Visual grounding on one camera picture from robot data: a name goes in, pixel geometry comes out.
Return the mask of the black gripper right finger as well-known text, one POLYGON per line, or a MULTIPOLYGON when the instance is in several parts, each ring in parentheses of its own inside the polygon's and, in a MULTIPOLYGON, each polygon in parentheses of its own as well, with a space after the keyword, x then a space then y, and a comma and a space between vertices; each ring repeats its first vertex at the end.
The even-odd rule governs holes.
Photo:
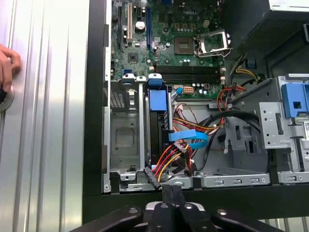
POLYGON ((206 213, 192 203, 187 203, 181 187, 173 186, 173 200, 180 213, 186 232, 267 232, 268 225, 243 216, 236 211, 218 209, 206 213))

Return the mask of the person hand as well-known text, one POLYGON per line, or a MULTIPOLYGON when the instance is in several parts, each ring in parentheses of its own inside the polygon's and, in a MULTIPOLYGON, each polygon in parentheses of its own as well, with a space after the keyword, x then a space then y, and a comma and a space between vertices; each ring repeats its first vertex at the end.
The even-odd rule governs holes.
POLYGON ((21 57, 14 51, 0 44, 0 85, 4 92, 11 90, 13 75, 21 69, 21 57))

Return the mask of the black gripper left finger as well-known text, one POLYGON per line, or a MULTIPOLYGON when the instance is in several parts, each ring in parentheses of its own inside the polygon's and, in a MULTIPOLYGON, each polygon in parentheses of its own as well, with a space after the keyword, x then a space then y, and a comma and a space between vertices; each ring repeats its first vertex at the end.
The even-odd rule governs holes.
POLYGON ((162 187, 161 202, 151 202, 142 210, 125 206, 105 216, 88 222, 74 232, 171 232, 174 228, 173 186, 162 187))

